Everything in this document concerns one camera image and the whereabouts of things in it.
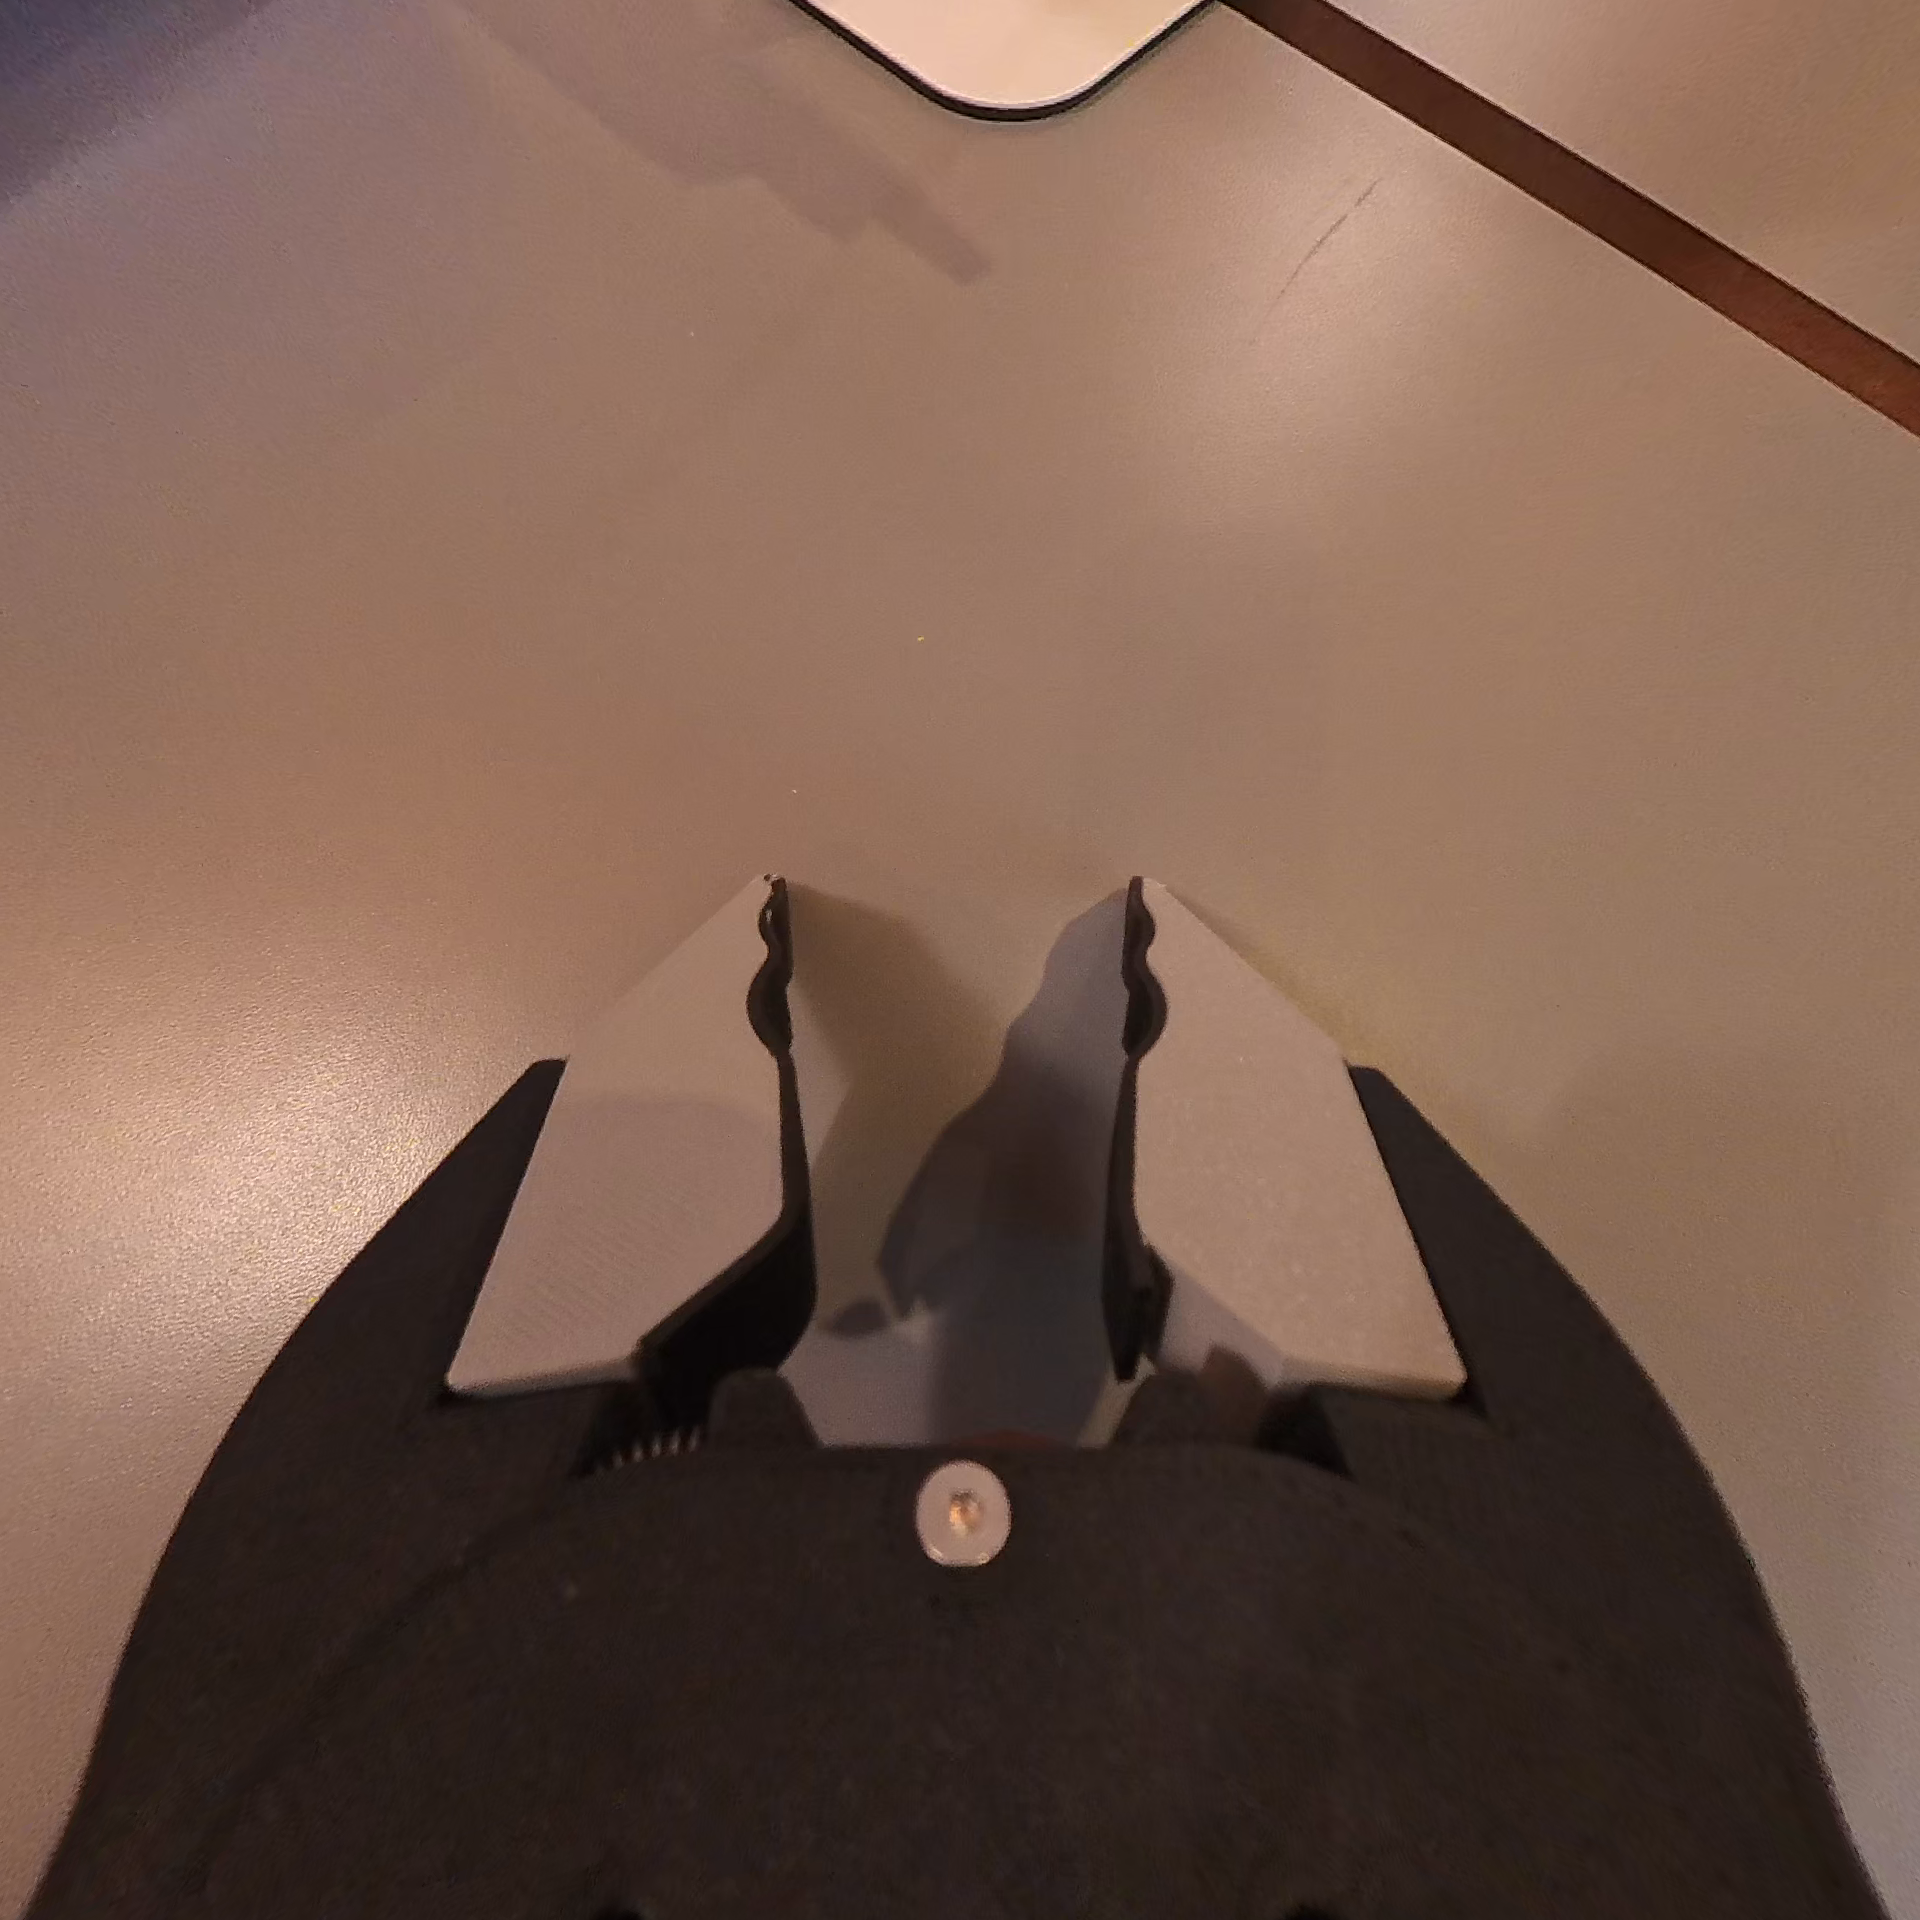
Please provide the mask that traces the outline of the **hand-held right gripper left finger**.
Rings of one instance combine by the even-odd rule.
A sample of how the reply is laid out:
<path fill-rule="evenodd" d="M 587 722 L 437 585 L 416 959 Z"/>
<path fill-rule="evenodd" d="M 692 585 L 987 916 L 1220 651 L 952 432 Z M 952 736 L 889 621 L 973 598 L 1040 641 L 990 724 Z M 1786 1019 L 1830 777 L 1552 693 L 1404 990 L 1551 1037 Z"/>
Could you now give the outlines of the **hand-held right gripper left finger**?
<path fill-rule="evenodd" d="M 752 878 L 570 1052 L 445 1383 L 707 1404 L 819 1297 L 791 900 Z"/>

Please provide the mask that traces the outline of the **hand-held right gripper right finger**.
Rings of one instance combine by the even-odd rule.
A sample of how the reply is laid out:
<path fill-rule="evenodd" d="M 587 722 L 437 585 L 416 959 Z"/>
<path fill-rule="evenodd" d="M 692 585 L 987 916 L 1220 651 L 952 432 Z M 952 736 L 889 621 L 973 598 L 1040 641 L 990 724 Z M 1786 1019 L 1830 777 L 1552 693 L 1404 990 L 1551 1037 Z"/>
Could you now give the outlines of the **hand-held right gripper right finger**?
<path fill-rule="evenodd" d="M 1449 1402 L 1468 1368 L 1338 1043 L 1152 878 L 1126 891 L 1121 987 L 1114 1375 Z"/>

